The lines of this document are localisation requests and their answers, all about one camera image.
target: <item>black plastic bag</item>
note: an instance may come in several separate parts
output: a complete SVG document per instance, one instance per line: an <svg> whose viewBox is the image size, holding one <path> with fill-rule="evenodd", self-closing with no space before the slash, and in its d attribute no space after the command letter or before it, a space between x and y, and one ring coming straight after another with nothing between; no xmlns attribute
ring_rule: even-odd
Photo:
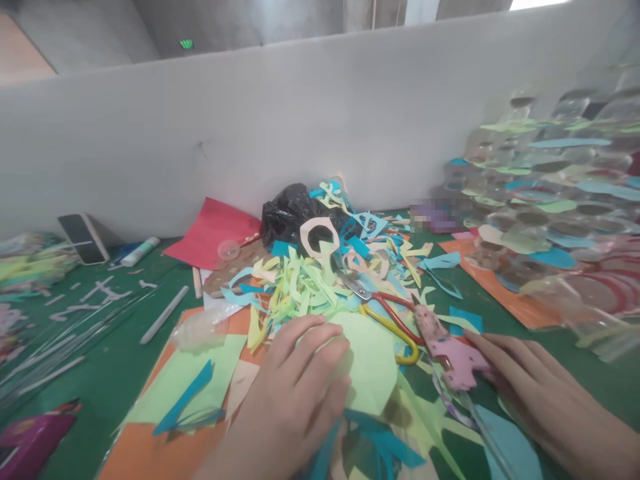
<svg viewBox="0 0 640 480"><path fill-rule="evenodd" d="M326 208L318 200L309 198L309 192L302 183L286 187L273 201L262 206L260 234L265 248L270 250L276 240L300 246L300 226L316 217L329 217L337 232L351 218L342 209ZM309 235L309 243L314 250L319 250L320 240L333 241L333 236L326 227L314 228Z"/></svg>

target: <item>red scissors handle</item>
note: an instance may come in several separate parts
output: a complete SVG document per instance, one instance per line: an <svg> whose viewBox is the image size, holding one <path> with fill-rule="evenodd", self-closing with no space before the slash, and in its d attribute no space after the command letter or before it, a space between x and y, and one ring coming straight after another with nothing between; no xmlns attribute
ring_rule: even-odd
<svg viewBox="0 0 640 480"><path fill-rule="evenodd" d="M415 311L415 308L410 301L396 297L394 295L390 295L385 292L375 292L371 294L371 298L372 300L378 300L378 302L380 302L380 305L382 305L382 308L384 308L384 310L389 314L389 316L394 321L394 323L398 326L398 328L402 330L402 332L404 332L411 340L413 340L416 345L425 344L424 338L418 335L415 335L411 330L409 330L409 328L402 322L402 320L400 320L400 317L398 317L398 314L394 312L394 310L387 303L387 301L391 301L391 302L397 303L398 305L402 305L403 307L406 307L411 311Z"/></svg>

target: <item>yellow scissors handle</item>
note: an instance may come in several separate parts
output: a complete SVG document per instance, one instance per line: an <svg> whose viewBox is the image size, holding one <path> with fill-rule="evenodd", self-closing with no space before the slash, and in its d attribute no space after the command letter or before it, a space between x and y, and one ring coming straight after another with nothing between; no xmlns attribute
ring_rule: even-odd
<svg viewBox="0 0 640 480"><path fill-rule="evenodd" d="M384 328L392 331L395 335L397 335L400 338L400 340L402 340L408 346L410 346L411 348L410 356L408 357L400 357L399 355L395 356L395 361L399 365L413 365L414 363L418 362L418 357L420 356L420 352L418 351L418 346L415 344L413 340L409 338L409 336L406 333L400 330L394 322L378 315L367 304L360 305L358 307L358 310L360 311L361 315L364 315L364 316L369 315L378 323L380 323Z"/></svg>

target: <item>green table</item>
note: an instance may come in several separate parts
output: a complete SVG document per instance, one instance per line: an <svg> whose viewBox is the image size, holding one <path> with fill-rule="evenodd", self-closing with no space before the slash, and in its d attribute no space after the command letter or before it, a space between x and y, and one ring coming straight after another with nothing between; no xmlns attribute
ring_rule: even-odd
<svg viewBox="0 0 640 480"><path fill-rule="evenodd" d="M448 235L420 234L415 235L412 242L421 245L426 241L440 242L450 239ZM96 281L103 281L113 275L107 286L116 293L129 290L136 293L140 290L139 280L158 284L154 296L141 301L128 314L114 321L106 332L87 346L84 362L22 397L13 408L0 413L0 426L4 427L16 419L46 412L75 397L81 398L83 408L77 414L77 421L47 462L41 474L42 480L94 478L106 452L113 444L116 429L140 393L181 312L202 306L202 300L196 300L193 294L191 268L161 255L162 250L171 243L172 241L162 242L152 254L130 269L122 268L109 272L107 265L77 268L51 289L52 298L61 293L64 293L65 297L49 307L44 306L49 299L40 297L14 305L29 317L28 323L38 325L38 329L28 331L32 338L38 335L39 337L31 342L28 350L21 355L21 358L26 358L44 338L56 336L74 319L82 318L83 313L74 313L75 317L70 316L64 323L49 320L51 314L64 310L68 305L78 304L79 299L94 288ZM440 247L434 247L431 256L441 253L444 252ZM140 269L144 270L130 275L132 271ZM464 300L452 298L437 289L428 296L429 302L436 304L436 313L448 314L449 306L453 305L482 315L485 330L488 332L540 342L574 374L596 400L634 429L640 428L640 411L637 408L637 399L640 398L640 373L637 369L640 353L627 355L612 365L604 364L591 352L574 347L575 338L568 331L532 333L526 330L461 268L441 272L442 276L455 282L463 293ZM81 282L81 286L71 291L71 286L76 282ZM140 338L184 285L192 287L184 300L155 338L147 345L140 345ZM424 277L423 285L434 284L430 278ZM89 299L88 303L96 305L103 298L104 295L98 293L96 298ZM20 362L19 357L5 366L2 376ZM416 394L429 401L436 400L435 388L420 368L409 367L406 376ZM474 402L504 416L494 392L488 385L481 384L471 397ZM444 440L469 480L490 478L481 447L446 431ZM347 473L353 468L353 464L357 463L358 468L370 478L377 478L375 462L369 460L370 451L367 451L370 450L370 446L354 445L355 443L361 442L354 438L345 440L346 448L355 447L354 451L362 453L345 456ZM557 478L566 477L566 473L540 449L539 453L545 472L551 472ZM432 451L431 459L441 480L455 478L438 452Z"/></svg>

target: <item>hand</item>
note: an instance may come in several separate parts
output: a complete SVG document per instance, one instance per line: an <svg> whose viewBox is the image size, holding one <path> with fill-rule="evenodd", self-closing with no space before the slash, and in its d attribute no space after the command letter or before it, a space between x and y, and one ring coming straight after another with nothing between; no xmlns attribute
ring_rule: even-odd
<svg viewBox="0 0 640 480"><path fill-rule="evenodd" d="M511 416L575 478L640 478L640 436L536 342L465 331L499 374L485 376Z"/></svg>
<svg viewBox="0 0 640 480"><path fill-rule="evenodd" d="M282 327L227 436L195 478L282 480L306 464L345 408L351 379L331 382L349 350L340 335L342 327L323 316Z"/></svg>

